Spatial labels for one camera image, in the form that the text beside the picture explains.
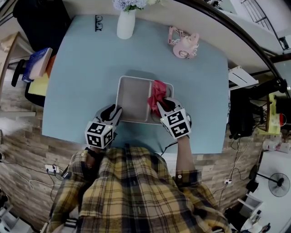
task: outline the vase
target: vase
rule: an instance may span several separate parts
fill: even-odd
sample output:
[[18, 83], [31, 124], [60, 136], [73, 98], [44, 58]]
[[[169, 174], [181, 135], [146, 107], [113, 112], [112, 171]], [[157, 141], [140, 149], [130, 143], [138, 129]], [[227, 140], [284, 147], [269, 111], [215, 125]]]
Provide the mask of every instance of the vase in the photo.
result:
[[129, 39], [135, 28], [135, 11], [122, 11], [117, 23], [117, 36], [121, 39]]

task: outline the glasses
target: glasses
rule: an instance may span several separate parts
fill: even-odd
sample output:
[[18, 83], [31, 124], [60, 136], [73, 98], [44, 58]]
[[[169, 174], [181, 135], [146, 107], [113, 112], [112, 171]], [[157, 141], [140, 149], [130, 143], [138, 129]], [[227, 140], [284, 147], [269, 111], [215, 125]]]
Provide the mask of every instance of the glasses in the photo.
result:
[[102, 21], [102, 16], [100, 15], [95, 15], [95, 31], [102, 30], [102, 24], [100, 23]]

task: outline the yellow plaid shirt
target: yellow plaid shirt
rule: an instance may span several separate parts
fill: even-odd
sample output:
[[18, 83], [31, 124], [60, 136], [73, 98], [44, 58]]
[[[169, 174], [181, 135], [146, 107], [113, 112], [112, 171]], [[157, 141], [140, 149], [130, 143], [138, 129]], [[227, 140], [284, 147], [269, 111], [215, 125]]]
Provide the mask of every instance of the yellow plaid shirt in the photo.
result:
[[77, 232], [231, 232], [197, 170], [171, 177], [165, 160], [142, 147], [111, 148], [90, 169], [87, 154], [73, 155], [47, 232], [63, 224], [76, 206]]

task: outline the electric fan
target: electric fan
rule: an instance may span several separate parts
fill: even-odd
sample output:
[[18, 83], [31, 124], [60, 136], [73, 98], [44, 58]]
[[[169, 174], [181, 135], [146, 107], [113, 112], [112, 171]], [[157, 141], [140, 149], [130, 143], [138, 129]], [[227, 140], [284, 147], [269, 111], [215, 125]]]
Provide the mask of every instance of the electric fan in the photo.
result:
[[289, 189], [290, 189], [290, 180], [289, 178], [283, 173], [274, 173], [271, 177], [265, 177], [261, 174], [257, 173], [258, 166], [254, 165], [251, 169], [249, 179], [254, 180], [256, 176], [263, 177], [269, 180], [269, 190], [270, 192], [276, 197], [283, 197], [285, 196]]

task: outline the black chair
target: black chair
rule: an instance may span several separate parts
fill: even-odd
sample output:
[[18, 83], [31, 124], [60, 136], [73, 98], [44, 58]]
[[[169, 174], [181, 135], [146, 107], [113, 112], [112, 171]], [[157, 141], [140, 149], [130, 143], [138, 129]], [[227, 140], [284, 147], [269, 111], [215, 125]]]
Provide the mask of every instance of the black chair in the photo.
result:
[[[39, 51], [50, 47], [53, 49], [51, 57], [57, 54], [71, 23], [62, 0], [18, 0], [13, 16], [25, 32], [32, 49]], [[12, 86], [16, 86], [19, 75], [25, 70], [25, 64], [25, 60], [20, 60], [17, 64]], [[45, 97], [28, 93], [29, 87], [30, 83], [26, 86], [25, 97], [43, 107]]]

